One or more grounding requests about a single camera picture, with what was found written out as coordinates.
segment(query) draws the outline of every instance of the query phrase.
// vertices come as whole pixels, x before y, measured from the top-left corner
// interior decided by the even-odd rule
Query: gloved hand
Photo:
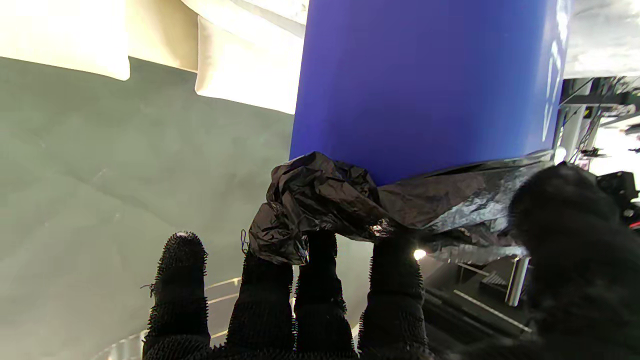
[[[573,165],[561,163],[546,168],[528,180],[513,196],[509,207],[511,226],[529,251],[535,251],[548,236],[540,224],[563,231],[590,218],[608,223],[619,219],[619,210],[601,191],[595,176]]]

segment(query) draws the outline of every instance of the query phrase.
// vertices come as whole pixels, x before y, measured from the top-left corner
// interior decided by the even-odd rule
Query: blue column
[[[379,185],[552,147],[568,0],[311,0],[291,158]]]

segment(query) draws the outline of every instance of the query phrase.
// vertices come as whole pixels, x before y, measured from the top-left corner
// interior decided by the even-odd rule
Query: black object
[[[636,180],[632,172],[619,171],[598,176],[598,187],[616,203],[623,224],[640,231],[640,206],[632,202],[640,194],[636,190]]]
[[[274,263],[307,262],[307,233],[329,230],[376,242],[397,234],[420,238],[446,259],[486,263],[524,251],[505,233],[516,189],[550,165],[550,152],[414,177],[378,188],[367,171],[319,152],[271,173],[267,202],[249,230],[254,254]],[[465,240],[432,235],[461,229]]]
[[[640,97],[632,92],[621,92],[614,95],[574,95],[562,101],[564,105],[639,105]]]

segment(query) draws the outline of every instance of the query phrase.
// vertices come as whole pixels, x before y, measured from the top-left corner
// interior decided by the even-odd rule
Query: light
[[[424,258],[425,256],[427,256],[427,252],[422,249],[417,249],[416,251],[413,252],[413,257],[415,258],[416,261]]]

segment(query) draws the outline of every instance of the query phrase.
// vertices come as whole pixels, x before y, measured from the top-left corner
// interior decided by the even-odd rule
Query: plastic wrap
[[[267,202],[249,230],[250,247],[275,263],[301,265],[306,234],[324,229],[370,242],[416,236],[444,260],[483,263],[520,254],[523,248],[505,232],[509,201],[549,160],[545,152],[378,188],[365,169],[313,152],[272,171]]]

